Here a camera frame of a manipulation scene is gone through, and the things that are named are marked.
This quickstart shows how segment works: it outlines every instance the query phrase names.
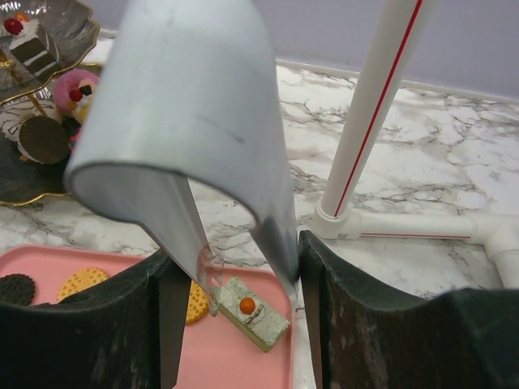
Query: round cracker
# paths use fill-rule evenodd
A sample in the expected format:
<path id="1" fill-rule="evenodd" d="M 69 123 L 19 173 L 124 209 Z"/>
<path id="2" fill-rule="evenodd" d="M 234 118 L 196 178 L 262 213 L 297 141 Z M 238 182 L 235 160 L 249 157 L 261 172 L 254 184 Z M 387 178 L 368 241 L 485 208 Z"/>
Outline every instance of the round cracker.
<path id="1" fill-rule="evenodd" d="M 209 301 L 205 291 L 196 282 L 191 282 L 187 304 L 186 324 L 198 322 L 209 312 Z"/>
<path id="2" fill-rule="evenodd" d="M 58 290 L 58 302 L 82 290 L 109 279 L 109 275 L 99 267 L 86 267 L 67 278 Z"/>
<path id="3" fill-rule="evenodd" d="M 36 293 L 34 280 L 25 274 L 10 274 L 0 278 L 0 301 L 30 306 Z"/>

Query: gold-rimmed plate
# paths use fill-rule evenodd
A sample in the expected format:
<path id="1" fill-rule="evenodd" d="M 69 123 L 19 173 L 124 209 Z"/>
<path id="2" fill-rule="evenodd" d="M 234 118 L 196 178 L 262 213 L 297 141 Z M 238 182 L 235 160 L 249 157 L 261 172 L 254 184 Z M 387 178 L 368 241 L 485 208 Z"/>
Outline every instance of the gold-rimmed plate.
<path id="1" fill-rule="evenodd" d="M 37 79 L 9 51 L 12 35 L 3 22 L 16 12 L 38 19 L 56 43 L 62 71 L 54 76 L 80 64 L 96 46 L 100 30 L 99 23 L 90 19 L 92 8 L 78 0 L 0 0 L 0 104 L 35 92 L 52 79 Z"/>
<path id="2" fill-rule="evenodd" d="M 78 69 L 91 71 L 100 75 L 102 66 L 98 64 L 82 64 Z M 34 93 L 34 97 L 44 108 L 52 103 L 52 91 L 56 78 L 46 87 Z M 26 96 L 19 97 L 0 106 L 0 114 L 12 109 L 19 102 L 28 102 Z M 31 112 L 37 114 L 36 108 Z M 20 160 L 20 153 L 15 142 L 11 142 L 2 134 L 3 126 L 8 123 L 0 121 L 0 205 L 22 206 L 45 197 L 65 196 L 67 192 L 63 186 L 63 172 L 68 160 L 55 165 L 42 165 L 30 160 Z"/>

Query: pink donut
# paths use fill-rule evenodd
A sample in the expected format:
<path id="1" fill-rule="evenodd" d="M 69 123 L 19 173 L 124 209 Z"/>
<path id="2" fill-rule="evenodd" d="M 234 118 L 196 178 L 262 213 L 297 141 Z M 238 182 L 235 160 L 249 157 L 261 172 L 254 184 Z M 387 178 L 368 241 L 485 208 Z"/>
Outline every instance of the pink donut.
<path id="1" fill-rule="evenodd" d="M 76 89 L 79 83 L 84 79 L 91 80 L 95 85 L 99 83 L 99 77 L 90 71 L 83 69 L 74 69 L 68 71 L 58 78 L 53 90 L 54 103 L 62 113 L 71 113 L 68 109 L 68 103 L 71 98 L 68 96 L 72 89 Z"/>

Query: marble countertop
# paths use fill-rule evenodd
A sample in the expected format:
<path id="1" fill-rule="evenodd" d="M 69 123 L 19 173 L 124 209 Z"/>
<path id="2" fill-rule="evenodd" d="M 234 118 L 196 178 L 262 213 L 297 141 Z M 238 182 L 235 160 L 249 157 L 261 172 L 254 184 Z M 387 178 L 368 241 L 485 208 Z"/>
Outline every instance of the marble countertop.
<path id="1" fill-rule="evenodd" d="M 100 41 L 85 62 L 105 60 Z M 307 229 L 348 112 L 356 79 L 278 68 L 285 137 L 294 176 L 298 227 Z M 232 199 L 193 188 L 209 241 L 228 263 L 268 268 Z M 356 188 L 354 206 L 370 212 L 519 215 L 519 105 L 401 89 Z M 140 228 L 106 220 L 71 199 L 0 207 L 0 250 L 25 244 L 151 254 Z M 340 256 L 406 292 L 432 297 L 470 286 L 499 287 L 481 247 L 460 242 L 362 238 L 328 242 Z M 302 298 L 296 311 L 294 388 L 313 388 Z"/>

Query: cake slice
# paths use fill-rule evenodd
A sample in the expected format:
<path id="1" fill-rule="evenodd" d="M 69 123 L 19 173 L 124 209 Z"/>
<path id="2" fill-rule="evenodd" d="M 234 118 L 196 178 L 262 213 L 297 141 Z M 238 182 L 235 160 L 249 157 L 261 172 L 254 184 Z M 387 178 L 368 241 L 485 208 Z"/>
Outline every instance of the cake slice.
<path id="1" fill-rule="evenodd" d="M 220 312 L 266 353 L 274 347 L 290 321 L 259 298 L 238 278 L 220 291 Z"/>
<path id="2" fill-rule="evenodd" d="M 46 82 L 62 69 L 58 47 L 38 19 L 23 21 L 11 18 L 4 22 L 4 27 L 13 35 L 9 44 L 13 56 L 41 82 Z"/>

